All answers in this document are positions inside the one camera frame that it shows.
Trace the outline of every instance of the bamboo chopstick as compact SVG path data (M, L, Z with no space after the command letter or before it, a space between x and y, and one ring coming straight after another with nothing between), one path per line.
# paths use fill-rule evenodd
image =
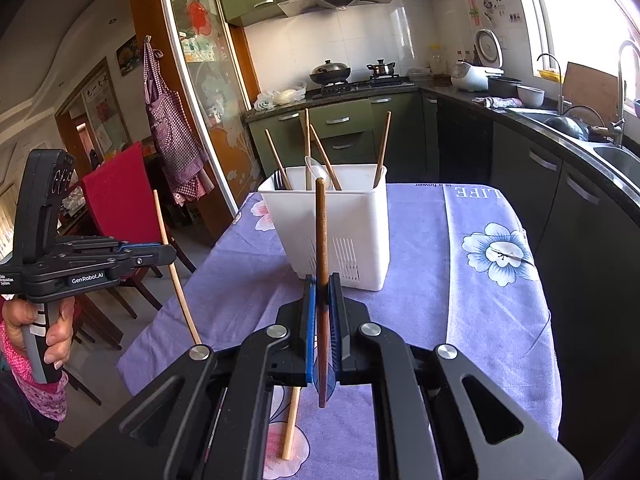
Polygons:
M391 124L391 112L386 113L385 133L382 136L382 144L380 144L380 152L378 153L378 167L376 168L376 177L373 180L373 189L376 189L382 176L382 166L385 163L386 138L389 136L389 125Z
M305 108L305 156L311 156L311 136L309 133L309 108ZM305 164L305 189L311 191L311 170Z
M310 124L309 127L311 129L311 133L314 136L314 140L316 142L316 145L318 146L318 151L320 152L320 155L322 155L322 160L324 161L324 165L326 166L326 170L329 172L329 177L331 178L331 182L334 183L334 187L335 187L336 191L342 191L342 188L340 187L340 182L338 182L338 177L336 176L336 174L334 172L334 167L331 165L331 162L329 161L329 157L326 156L326 152L325 152L324 148L322 147L322 144L320 143L320 139L318 139L318 134L316 134L316 129L314 128L314 126L312 124Z
M318 332L318 406L326 406L329 371L329 264L324 178L316 178L316 331Z
M273 141L271 140L271 135L266 128L264 129L264 134L267 136L267 142L269 143L269 147L271 148L271 154L273 155L273 158L276 159L276 165L278 167L278 170L282 174L282 181L284 183L284 187L286 187L289 191L291 191L293 188L291 187L291 184L287 177L287 172L284 171L284 168L282 167L282 163L280 161L280 157L278 156L278 152L276 151L276 147L273 145Z
M166 229L164 228L164 220L162 219L162 211L160 211L160 199L158 198L158 192L156 190L154 190L154 200L156 201L156 215L158 216L158 225L160 227L162 243L164 245L168 245L169 238L167 238L166 236ZM172 282L174 282L175 295L178 296L178 303L180 303L180 308L182 309L184 320L187 322L187 326L189 327L189 332L191 332L191 337L193 338L193 342L196 343L196 345L201 345L202 340L198 335L198 331L196 330L196 325L193 322L193 318L191 317L191 312L189 311L189 307L187 306L187 300L185 299L184 292L182 291L182 285L180 284L180 279L178 279L178 272L175 270L175 264L173 262L169 264L169 272L171 273Z
M287 432L284 435L284 446L282 447L282 459L291 458L293 448L293 435L296 429L296 418L298 417L298 403L300 402L300 386L294 386L291 392L291 404L289 405L289 418L287 419Z

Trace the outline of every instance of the human hand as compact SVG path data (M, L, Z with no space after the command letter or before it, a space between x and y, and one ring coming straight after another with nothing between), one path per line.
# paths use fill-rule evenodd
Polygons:
M56 370L69 359L71 338L73 337L74 305L76 299L65 298L60 302L60 316L49 327L46 341L49 348L44 354L46 364L54 364ZM37 309L33 303L26 300L8 300L2 306L2 319L9 341L15 351L26 357L27 352L22 339L22 325L31 324L36 320Z

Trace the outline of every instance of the purple tablecloth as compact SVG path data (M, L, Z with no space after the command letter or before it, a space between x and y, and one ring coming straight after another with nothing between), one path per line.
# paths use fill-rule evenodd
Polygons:
M379 292L354 288L371 319L424 348L461 349L557 436L558 365L538 273L526 234L495 189L462 185L387 187L391 263ZM215 350L239 345L275 321L278 307L302 295L260 194L218 241L184 287L200 336ZM192 345L171 298L118 362L138 393ZM278 457L290 391L273 394L264 478L377 479L368 386L338 386L325 410L303 389L292 460Z

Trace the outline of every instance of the gas stove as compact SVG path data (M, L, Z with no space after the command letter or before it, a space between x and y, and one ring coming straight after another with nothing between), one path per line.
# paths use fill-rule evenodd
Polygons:
M353 83L334 83L331 85L325 85L322 88L310 90L306 93L307 99L322 99L338 94L356 93L364 90L371 90L372 88L386 87L386 86L402 86L402 87L415 87L415 83L409 81L408 77L400 77L399 75L393 76L380 76L372 77L365 81L356 81Z

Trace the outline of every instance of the white bowl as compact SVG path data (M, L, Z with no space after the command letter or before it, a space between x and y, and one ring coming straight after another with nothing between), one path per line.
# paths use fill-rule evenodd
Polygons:
M545 100L545 91L531 86L518 85L518 99L529 108L540 108Z

